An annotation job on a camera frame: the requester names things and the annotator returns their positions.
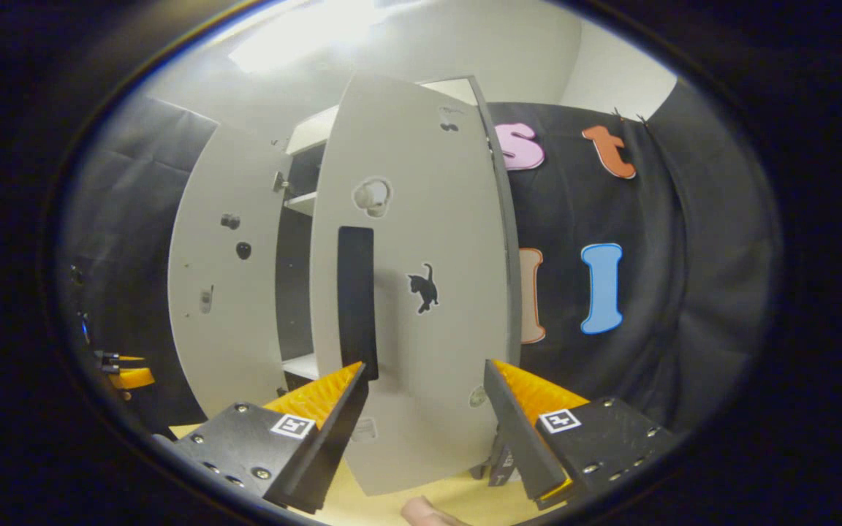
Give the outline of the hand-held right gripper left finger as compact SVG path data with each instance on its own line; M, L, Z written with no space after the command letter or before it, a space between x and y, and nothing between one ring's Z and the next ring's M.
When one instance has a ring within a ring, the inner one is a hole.
M355 362L264 405L236 402L174 440L192 472L251 506L320 510L370 392Z

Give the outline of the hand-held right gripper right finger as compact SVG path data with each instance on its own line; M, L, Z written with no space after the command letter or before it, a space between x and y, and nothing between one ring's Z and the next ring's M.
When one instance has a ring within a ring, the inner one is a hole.
M602 498L678 444L667 427L619 400L589 400L506 362L485 363L501 442L538 509Z

